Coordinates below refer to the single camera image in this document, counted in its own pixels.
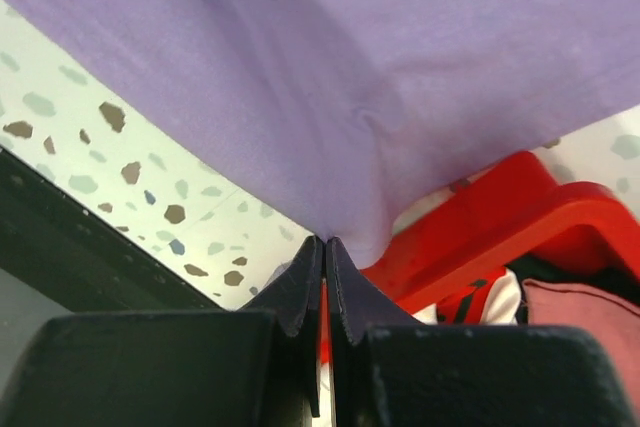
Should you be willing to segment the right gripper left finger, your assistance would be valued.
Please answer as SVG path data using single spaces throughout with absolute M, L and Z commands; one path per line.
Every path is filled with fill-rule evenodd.
M 320 412 L 323 244 L 243 308 L 46 322 L 1 398 L 5 426 L 308 426 Z

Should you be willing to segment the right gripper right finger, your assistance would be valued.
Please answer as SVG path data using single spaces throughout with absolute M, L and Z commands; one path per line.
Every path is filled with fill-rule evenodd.
M 426 325 L 326 245 L 337 426 L 635 426 L 617 373 L 587 332 Z

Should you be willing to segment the purple t shirt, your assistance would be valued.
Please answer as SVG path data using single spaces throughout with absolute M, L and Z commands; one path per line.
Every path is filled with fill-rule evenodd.
M 639 0 L 5 1 L 359 267 L 427 192 L 639 102 Z

